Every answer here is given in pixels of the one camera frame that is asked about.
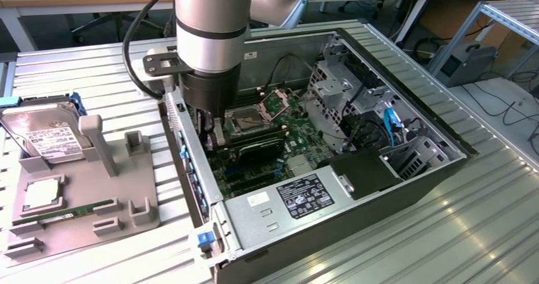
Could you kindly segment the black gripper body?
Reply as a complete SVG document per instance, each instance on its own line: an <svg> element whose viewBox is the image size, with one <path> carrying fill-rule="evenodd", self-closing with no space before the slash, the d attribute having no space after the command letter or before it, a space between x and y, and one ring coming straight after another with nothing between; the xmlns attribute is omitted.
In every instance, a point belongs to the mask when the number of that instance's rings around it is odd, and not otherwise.
<svg viewBox="0 0 539 284"><path fill-rule="evenodd" d="M236 98L240 73L240 64L221 73L181 73L179 78L184 102L213 117L223 117Z"/></svg>

